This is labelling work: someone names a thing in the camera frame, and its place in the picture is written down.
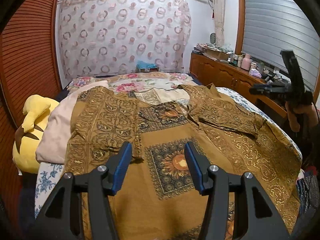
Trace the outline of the right hand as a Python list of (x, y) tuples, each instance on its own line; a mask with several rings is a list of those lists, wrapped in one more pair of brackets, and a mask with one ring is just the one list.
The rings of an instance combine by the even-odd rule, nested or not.
[(293, 102), (287, 101), (285, 108), (293, 132), (299, 132), (301, 127), (312, 129), (319, 124), (319, 113), (313, 103), (311, 105), (294, 105)]

